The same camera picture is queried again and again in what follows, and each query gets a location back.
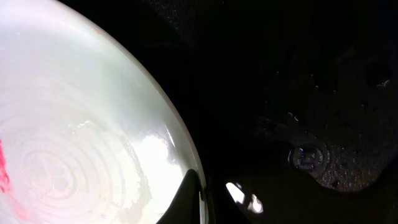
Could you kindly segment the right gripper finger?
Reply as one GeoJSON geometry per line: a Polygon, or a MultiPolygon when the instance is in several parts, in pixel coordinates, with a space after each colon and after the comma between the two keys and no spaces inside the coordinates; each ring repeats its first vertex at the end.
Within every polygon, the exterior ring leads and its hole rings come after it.
{"type": "Polygon", "coordinates": [[[200,224],[202,187],[197,172],[189,169],[169,208],[157,224],[200,224]]]}

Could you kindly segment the light blue plate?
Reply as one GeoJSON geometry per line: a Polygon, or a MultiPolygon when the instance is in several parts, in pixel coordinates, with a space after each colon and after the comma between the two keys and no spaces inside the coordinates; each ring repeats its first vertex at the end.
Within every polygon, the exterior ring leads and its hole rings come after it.
{"type": "Polygon", "coordinates": [[[157,223],[189,169],[176,108],[143,65],[58,1],[1,2],[1,222],[157,223]]]}

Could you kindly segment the round black tray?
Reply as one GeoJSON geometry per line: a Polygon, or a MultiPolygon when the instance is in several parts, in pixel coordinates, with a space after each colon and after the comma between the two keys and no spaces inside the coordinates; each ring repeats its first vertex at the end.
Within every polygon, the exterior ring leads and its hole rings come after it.
{"type": "Polygon", "coordinates": [[[213,223],[397,222],[396,1],[68,1],[186,124],[213,223]]]}

